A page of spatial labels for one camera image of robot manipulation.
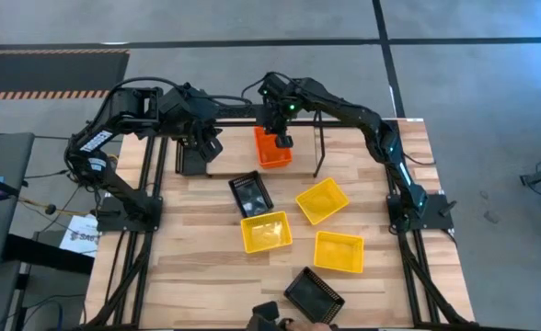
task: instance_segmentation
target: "floor mat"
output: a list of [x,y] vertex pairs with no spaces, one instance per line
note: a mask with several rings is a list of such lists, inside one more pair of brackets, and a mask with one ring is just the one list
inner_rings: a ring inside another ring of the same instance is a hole
[[104,97],[129,58],[128,50],[0,51],[0,99]]

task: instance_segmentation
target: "black mesh basket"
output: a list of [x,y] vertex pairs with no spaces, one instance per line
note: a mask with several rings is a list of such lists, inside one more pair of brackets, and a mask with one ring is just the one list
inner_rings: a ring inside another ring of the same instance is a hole
[[261,215],[272,209],[271,197],[262,184],[258,171],[232,179],[229,184],[237,206],[245,218]]
[[285,290],[285,297],[312,323],[329,325],[344,305],[344,299],[308,267]]

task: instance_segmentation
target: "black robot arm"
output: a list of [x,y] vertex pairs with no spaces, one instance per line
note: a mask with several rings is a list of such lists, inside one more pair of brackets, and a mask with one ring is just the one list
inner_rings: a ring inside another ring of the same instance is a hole
[[128,88],[119,83],[105,98],[97,116],[74,134],[64,151],[64,161],[81,185],[105,189],[112,198],[96,211],[100,231],[154,231],[159,225],[162,200],[130,187],[115,174],[107,155],[100,150],[119,134],[134,133],[140,139],[163,136],[180,141],[211,162],[222,152],[214,116],[218,106],[204,91],[189,84],[173,85],[166,93],[159,87]]
[[410,219],[422,216],[428,195],[411,178],[404,162],[399,133],[381,120],[379,114],[331,95],[312,78],[291,79],[279,73],[268,73],[262,80],[259,93],[265,107],[258,112],[257,121],[263,124],[267,133],[277,134],[278,147],[293,146],[293,140],[286,135],[287,123],[302,109],[321,110],[344,124],[359,128],[364,134],[369,154],[376,162],[385,165],[394,179],[400,191],[403,214]]

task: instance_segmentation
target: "wooden table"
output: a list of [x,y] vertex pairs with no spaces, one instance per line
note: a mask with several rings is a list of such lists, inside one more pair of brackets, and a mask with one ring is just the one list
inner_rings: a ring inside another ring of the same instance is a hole
[[[398,123],[405,152],[430,162],[432,151],[424,122],[403,119]],[[231,135],[232,129],[224,128],[222,134]],[[313,268],[346,300],[334,323],[341,327],[412,325],[397,239],[387,231],[384,167],[371,158],[359,130],[326,128],[325,135],[326,159],[317,178],[308,174],[263,175],[274,210],[287,212],[294,240],[290,246],[251,255],[244,252],[241,216],[227,185],[232,176],[175,174],[175,144],[170,143],[162,186],[166,207],[154,236],[141,328],[241,328],[252,307],[268,301],[279,304],[282,317],[306,320],[282,293],[303,267],[313,266],[318,230],[365,238],[362,274]],[[131,135],[123,141],[117,172],[132,186],[138,183],[144,145],[145,141]],[[411,161],[408,165],[414,179],[428,191],[441,188],[435,166]],[[336,180],[351,203],[311,226],[294,198],[326,177]],[[433,281],[457,312],[473,320],[455,245],[439,230],[423,231],[423,237]],[[86,296],[89,318],[103,304],[118,238],[119,234],[105,234],[100,239]],[[120,254],[116,282],[123,256]],[[423,289],[418,280],[416,283],[422,319],[427,320]],[[128,295],[124,322],[130,320],[132,297]]]

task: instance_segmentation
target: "yellow bin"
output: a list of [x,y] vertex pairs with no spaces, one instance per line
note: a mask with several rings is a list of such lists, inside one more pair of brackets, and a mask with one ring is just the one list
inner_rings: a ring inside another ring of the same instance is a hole
[[241,225],[246,253],[290,245],[293,242],[284,211],[249,217],[243,219]]
[[318,231],[314,265],[354,273],[363,272],[364,239],[359,235]]
[[328,177],[295,198],[309,222],[316,225],[349,204],[334,178]]

